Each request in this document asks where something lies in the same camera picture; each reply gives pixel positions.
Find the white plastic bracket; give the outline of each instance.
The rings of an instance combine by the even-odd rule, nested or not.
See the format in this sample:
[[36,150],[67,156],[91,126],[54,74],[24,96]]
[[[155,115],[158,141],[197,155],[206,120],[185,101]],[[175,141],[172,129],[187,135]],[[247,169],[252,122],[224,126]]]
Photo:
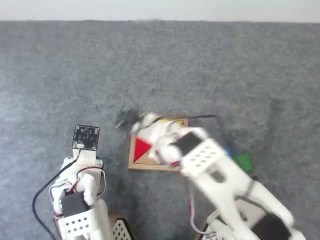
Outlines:
[[99,228],[96,208],[58,220],[62,239],[89,234]]

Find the white wall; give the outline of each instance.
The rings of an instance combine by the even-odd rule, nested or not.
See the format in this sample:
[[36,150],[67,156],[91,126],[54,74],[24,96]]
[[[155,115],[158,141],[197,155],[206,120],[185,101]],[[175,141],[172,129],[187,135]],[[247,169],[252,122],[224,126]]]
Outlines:
[[320,0],[0,0],[0,20],[320,23]]

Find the wooden puzzle board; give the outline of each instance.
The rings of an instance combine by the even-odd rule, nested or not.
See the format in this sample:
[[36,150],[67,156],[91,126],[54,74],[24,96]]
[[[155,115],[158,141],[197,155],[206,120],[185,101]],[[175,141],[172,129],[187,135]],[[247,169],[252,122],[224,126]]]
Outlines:
[[[181,121],[180,124],[187,127],[189,121],[187,118],[164,117],[159,121]],[[178,172],[179,167],[170,167],[164,164],[158,164],[153,158],[149,157],[149,150],[144,152],[138,159],[135,159],[136,143],[139,143],[134,136],[130,140],[130,153],[128,169],[134,170],[152,170],[152,171],[173,171]]]

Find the gray carpet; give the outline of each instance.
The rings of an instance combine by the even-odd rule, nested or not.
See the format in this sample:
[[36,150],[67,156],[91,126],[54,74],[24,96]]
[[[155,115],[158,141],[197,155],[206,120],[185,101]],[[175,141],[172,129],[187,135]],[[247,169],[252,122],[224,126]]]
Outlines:
[[[127,169],[113,127],[125,105],[194,120],[320,239],[320,24],[0,22],[0,239],[49,239],[35,192],[71,156],[75,124],[100,126],[110,213],[140,240],[193,239],[184,180]],[[48,192],[37,209],[54,231]],[[196,193],[196,224],[214,208]]]

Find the perforated white bracket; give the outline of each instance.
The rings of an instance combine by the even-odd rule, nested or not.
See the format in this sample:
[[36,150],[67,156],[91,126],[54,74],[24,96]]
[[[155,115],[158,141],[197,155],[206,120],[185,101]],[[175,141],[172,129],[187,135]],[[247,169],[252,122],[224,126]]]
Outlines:
[[58,220],[62,239],[74,238],[99,228],[96,208]]
[[132,240],[124,221],[121,219],[115,221],[112,234],[114,240]]
[[226,154],[212,138],[208,138],[183,157],[181,172],[185,176],[193,175],[196,178]]

